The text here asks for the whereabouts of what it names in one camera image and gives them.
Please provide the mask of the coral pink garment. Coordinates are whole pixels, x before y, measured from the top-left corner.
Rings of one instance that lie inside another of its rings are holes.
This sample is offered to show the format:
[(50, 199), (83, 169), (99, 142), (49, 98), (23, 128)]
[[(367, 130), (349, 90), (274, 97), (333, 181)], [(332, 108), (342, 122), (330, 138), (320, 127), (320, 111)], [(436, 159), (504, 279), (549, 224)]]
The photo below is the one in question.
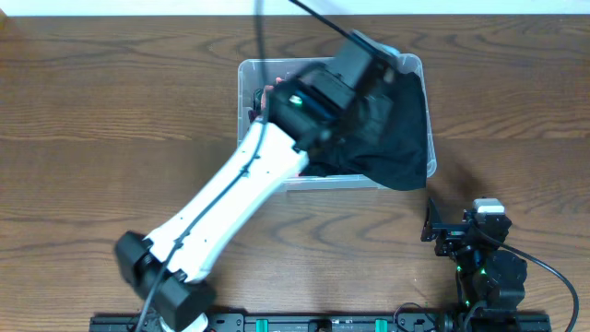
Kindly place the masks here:
[(275, 82), (271, 85), (266, 85), (263, 89), (262, 89), (262, 94), (260, 95), (259, 98), (259, 113), (263, 114), (264, 111), (266, 110), (266, 106), (268, 104), (268, 99), (269, 99), (269, 94), (270, 91), (272, 89), (274, 89), (278, 84), (280, 84), (281, 82), (283, 82), (284, 79), (281, 77), (277, 77), (275, 79)]

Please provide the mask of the black shirt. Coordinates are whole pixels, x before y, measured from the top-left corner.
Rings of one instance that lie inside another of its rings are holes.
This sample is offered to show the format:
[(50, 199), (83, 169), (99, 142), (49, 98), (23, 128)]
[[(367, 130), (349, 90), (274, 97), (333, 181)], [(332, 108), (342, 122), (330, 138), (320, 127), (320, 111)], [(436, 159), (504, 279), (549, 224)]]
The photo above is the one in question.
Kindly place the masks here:
[(399, 74), (376, 86), (362, 101), (365, 125), (310, 158), (303, 176), (362, 174), (397, 191), (427, 182), (428, 134), (421, 78)]

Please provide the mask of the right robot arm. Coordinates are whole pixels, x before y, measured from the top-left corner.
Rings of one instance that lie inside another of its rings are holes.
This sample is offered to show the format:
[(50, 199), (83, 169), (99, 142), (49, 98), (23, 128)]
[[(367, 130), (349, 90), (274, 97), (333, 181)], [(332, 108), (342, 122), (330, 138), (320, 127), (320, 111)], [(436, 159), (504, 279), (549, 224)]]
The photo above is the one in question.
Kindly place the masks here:
[(473, 318), (490, 321), (516, 311), (525, 297), (527, 263), (502, 250), (511, 220), (496, 198), (478, 198), (459, 223), (443, 221), (433, 200), (428, 201), (423, 242), (435, 242), (434, 253), (455, 263), (460, 311), (457, 326), (469, 330)]

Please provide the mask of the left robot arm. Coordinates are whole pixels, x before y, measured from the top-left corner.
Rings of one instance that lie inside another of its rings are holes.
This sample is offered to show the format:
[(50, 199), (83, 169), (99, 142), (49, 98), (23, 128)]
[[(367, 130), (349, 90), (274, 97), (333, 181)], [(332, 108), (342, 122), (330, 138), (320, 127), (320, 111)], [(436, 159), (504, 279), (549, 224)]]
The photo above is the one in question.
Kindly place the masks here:
[(196, 196), (149, 234), (128, 231), (116, 242), (121, 275), (144, 302), (132, 329), (142, 330), (154, 310), (165, 331), (205, 330), (216, 296), (206, 279), (224, 248), (313, 154), (358, 130), (377, 140), (377, 113), (391, 102), (376, 90), (395, 82), (397, 65), (388, 47), (353, 30), (333, 59), (266, 91), (262, 118)]

